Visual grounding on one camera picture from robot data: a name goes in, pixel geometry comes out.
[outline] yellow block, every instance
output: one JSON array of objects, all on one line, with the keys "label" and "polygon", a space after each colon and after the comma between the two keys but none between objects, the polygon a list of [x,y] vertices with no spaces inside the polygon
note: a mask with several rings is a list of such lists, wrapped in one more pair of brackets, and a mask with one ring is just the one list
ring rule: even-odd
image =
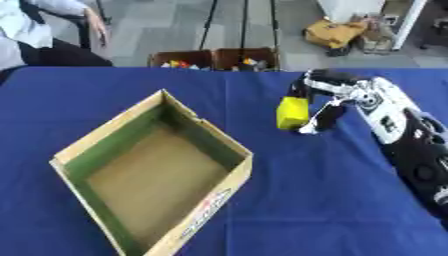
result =
[{"label": "yellow block", "polygon": [[308,99],[284,97],[277,108],[277,128],[291,130],[308,122]]}]

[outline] open cardboard box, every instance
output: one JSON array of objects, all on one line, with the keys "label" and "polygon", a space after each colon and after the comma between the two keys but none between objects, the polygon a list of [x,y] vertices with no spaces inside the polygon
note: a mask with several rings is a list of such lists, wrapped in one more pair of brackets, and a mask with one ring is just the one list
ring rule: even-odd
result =
[{"label": "open cardboard box", "polygon": [[120,255],[172,255],[249,178],[252,153],[161,90],[51,165]]}]

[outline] black pants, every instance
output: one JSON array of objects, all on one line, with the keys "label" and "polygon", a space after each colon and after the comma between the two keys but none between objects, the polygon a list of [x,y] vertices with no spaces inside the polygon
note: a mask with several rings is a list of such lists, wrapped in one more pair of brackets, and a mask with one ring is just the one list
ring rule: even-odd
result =
[{"label": "black pants", "polygon": [[[54,39],[53,48],[35,49],[19,43],[23,61],[28,66],[112,66],[112,62],[78,46]],[[0,85],[17,68],[0,71]]]}]

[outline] tripod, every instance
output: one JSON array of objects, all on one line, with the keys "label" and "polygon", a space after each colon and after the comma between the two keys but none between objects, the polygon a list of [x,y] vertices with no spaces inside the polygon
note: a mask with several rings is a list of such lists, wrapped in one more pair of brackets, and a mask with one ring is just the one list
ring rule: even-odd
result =
[{"label": "tripod", "polygon": [[[243,20],[241,23],[241,41],[240,41],[240,51],[239,51],[239,63],[242,64],[244,62],[245,48],[246,48],[246,34],[247,34],[247,20],[249,13],[249,0],[243,0]],[[275,61],[277,62],[277,71],[280,70],[280,57],[279,57],[279,43],[278,43],[278,29],[279,23],[277,20],[277,7],[275,0],[269,0],[271,5],[271,25],[274,36],[274,55]],[[199,46],[199,50],[204,49],[205,41],[207,40],[207,36],[210,31],[210,26],[215,16],[216,7],[218,6],[218,0],[213,0],[210,12],[207,20],[204,24],[204,33],[202,34],[201,44]]]},{"label": "tripod", "polygon": [[101,2],[101,0],[96,0],[96,5],[98,6],[98,12],[100,13],[100,16],[101,16],[101,19],[103,20],[103,22],[106,25],[110,25],[112,22],[112,18],[106,16],[106,13],[104,12],[103,2]]}]

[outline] toy in bin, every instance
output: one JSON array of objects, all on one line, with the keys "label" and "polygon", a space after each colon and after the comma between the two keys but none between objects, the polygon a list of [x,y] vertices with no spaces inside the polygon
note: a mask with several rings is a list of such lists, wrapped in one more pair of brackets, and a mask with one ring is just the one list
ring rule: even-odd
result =
[{"label": "toy in bin", "polygon": [[181,60],[171,60],[169,62],[165,62],[162,68],[185,68],[185,69],[194,69],[194,70],[210,70],[210,67],[199,68],[197,65],[190,65],[186,61]]},{"label": "toy in bin", "polygon": [[255,71],[263,72],[268,68],[268,62],[265,60],[256,61],[251,58],[245,58],[239,66],[232,67],[232,71]]}]

